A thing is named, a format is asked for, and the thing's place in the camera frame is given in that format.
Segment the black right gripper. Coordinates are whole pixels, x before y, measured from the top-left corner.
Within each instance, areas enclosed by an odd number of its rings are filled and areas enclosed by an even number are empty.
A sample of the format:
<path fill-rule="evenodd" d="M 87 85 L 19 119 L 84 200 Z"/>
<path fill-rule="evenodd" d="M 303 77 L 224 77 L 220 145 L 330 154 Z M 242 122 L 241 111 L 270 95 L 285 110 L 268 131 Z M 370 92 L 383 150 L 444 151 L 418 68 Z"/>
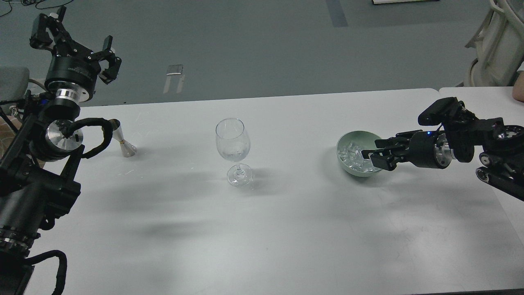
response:
<path fill-rule="evenodd" d="M 419 168 L 444 169 L 453 160 L 452 149 L 443 131 L 416 129 L 397 133 L 387 139 L 375 140 L 376 150 L 363 150 L 375 168 L 392 171 L 398 163 L 410 162 Z"/>

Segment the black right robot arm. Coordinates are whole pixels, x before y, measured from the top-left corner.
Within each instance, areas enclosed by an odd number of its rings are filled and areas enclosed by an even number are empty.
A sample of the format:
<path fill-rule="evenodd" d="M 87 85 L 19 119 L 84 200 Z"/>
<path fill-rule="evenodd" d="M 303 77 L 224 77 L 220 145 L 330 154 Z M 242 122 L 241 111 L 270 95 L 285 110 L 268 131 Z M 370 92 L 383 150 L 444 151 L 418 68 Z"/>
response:
<path fill-rule="evenodd" d="M 479 119 L 463 106 L 427 108 L 419 115 L 418 123 L 438 125 L 438 129 L 418 129 L 375 140 L 376 149 L 363 150 L 363 158 L 370 159 L 374 167 L 389 171 L 404 162 L 419 168 L 444 169 L 454 159 L 471 162 L 475 147 L 481 146 L 477 178 L 523 200 L 522 126 L 505 125 L 502 118 Z"/>

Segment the person's bare forearm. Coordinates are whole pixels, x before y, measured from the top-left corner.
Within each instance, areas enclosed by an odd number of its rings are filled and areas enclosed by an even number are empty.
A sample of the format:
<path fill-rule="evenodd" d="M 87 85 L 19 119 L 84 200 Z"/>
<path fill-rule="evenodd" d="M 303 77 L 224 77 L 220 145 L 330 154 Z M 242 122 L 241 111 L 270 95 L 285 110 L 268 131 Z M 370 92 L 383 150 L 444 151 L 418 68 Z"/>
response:
<path fill-rule="evenodd" d="M 519 102 L 524 102 L 524 71 L 519 71 L 518 77 L 513 84 L 512 98 Z"/>

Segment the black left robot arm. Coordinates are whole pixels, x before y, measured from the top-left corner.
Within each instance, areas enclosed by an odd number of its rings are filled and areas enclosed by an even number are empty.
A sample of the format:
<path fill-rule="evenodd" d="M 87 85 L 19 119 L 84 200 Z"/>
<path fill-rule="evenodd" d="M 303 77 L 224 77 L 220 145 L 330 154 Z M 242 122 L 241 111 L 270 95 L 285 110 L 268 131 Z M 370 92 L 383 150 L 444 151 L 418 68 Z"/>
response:
<path fill-rule="evenodd" d="M 39 14 L 29 40 L 34 49 L 51 53 L 43 92 L 32 94 L 25 67 L 1 68 L 1 118 L 14 138 L 1 149 L 1 293 L 22 295 L 35 264 L 59 260 L 54 295 L 63 293 L 67 256 L 51 250 L 29 256 L 38 230 L 50 230 L 68 214 L 80 195 L 75 175 L 81 159 L 105 150 L 116 123 L 103 118 L 79 119 L 80 103 L 93 98 L 97 78 L 105 84 L 118 75 L 121 58 L 107 36 L 101 51 L 74 41 L 63 26 L 67 8 Z"/>

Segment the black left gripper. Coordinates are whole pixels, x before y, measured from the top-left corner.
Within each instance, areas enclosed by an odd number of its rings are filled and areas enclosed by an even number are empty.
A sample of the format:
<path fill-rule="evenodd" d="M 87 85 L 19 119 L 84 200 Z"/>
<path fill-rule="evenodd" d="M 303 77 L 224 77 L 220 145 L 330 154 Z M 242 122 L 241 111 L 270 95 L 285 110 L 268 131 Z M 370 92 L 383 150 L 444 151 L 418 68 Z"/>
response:
<path fill-rule="evenodd" d="M 39 14 L 32 25 L 29 45 L 53 55 L 45 77 L 45 89 L 49 92 L 74 89 L 80 95 L 80 102 L 86 102 L 93 98 L 97 77 L 106 85 L 117 79 L 122 59 L 112 49 L 111 35 L 104 40 L 101 51 L 90 52 L 85 60 L 73 57 L 78 54 L 78 45 L 64 28 L 66 11 L 62 5 L 56 13 Z"/>

